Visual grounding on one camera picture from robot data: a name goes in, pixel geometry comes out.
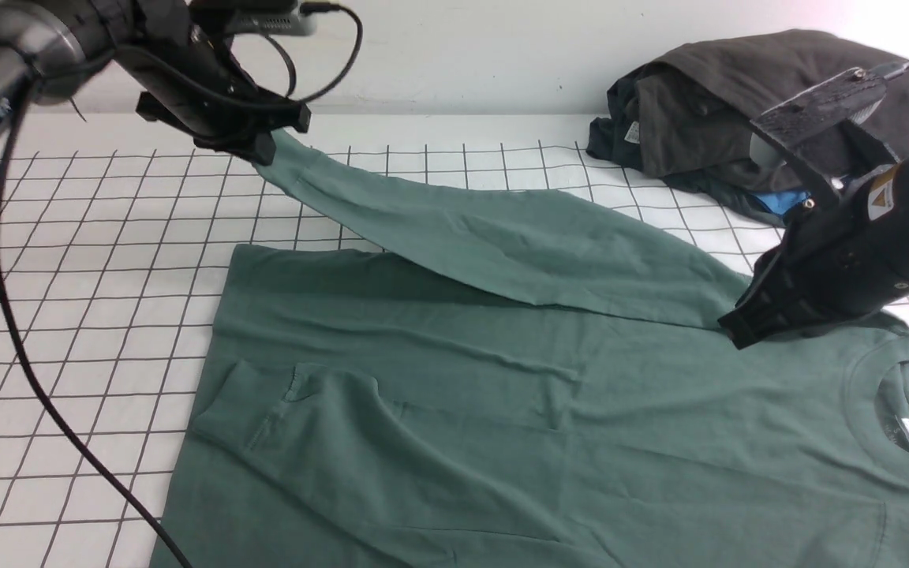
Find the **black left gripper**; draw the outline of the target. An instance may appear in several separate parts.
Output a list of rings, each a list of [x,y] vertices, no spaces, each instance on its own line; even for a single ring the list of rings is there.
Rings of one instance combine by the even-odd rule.
[[[231,53],[235,35],[206,35],[192,22],[188,2],[129,3],[131,29],[115,60],[144,89],[137,114],[188,134],[202,150],[270,166],[271,134],[307,133],[311,111],[253,82]]]

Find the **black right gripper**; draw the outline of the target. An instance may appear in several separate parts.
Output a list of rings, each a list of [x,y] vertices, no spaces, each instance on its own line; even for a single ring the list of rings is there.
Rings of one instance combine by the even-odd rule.
[[[737,349],[789,324],[863,319],[909,294],[909,157],[807,219],[750,297],[718,324]]]

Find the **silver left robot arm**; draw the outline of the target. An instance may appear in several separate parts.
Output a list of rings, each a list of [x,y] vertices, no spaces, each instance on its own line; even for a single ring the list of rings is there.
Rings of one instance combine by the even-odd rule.
[[[26,96],[71,100],[109,62],[142,87],[136,112],[206,150],[267,165],[271,133],[307,132],[306,103],[257,86],[237,35],[310,36],[299,1],[0,1],[0,136]]]

